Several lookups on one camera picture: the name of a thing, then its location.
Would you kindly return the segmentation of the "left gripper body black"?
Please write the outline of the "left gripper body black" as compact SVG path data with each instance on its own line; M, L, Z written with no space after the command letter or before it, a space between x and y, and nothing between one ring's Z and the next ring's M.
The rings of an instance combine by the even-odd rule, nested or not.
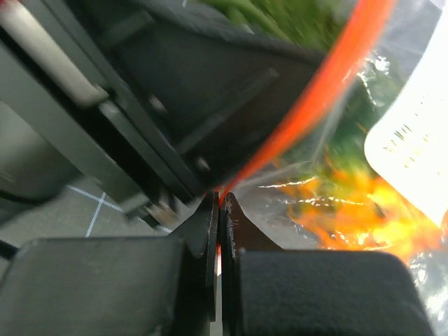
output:
M78 176L171 227L196 178L174 147L180 1L1 2L1 222Z

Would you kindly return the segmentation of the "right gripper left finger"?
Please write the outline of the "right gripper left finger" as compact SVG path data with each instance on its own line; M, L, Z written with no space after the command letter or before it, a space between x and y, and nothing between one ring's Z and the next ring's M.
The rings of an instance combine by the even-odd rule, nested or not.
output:
M208 335L216 192L166 236L35 239L1 277L2 335Z

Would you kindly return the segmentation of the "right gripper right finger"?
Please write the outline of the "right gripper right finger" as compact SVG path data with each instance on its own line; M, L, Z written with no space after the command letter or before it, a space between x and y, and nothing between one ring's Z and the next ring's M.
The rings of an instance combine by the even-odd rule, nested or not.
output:
M432 335L406 265L377 251L281 248L220 203L225 335Z

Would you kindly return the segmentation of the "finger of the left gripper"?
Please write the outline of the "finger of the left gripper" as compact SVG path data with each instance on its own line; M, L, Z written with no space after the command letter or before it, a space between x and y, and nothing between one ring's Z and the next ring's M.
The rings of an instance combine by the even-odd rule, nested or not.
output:
M242 16L238 2L106 1L104 53L174 150L177 177L214 188L240 170L289 111L325 53Z

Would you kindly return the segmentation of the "orange zipper clear bag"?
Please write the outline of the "orange zipper clear bag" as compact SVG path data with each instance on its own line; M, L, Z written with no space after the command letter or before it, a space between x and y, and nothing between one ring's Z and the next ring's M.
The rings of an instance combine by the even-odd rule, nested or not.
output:
M440 2L442 12L426 49L398 98L368 133L365 157L400 195L447 228L447 2ZM302 239L288 221L274 227L243 212L283 249L328 250ZM437 250L399 259L411 274L432 335L446 335L447 237Z

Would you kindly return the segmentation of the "orange toy pineapple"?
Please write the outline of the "orange toy pineapple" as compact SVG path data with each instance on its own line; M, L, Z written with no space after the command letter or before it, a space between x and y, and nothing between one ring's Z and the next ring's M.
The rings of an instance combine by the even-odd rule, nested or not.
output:
M377 173L365 140L402 92L442 12L440 1L213 1L234 25L324 53L323 66L267 144L225 189L321 249L404 261L440 249L434 223Z

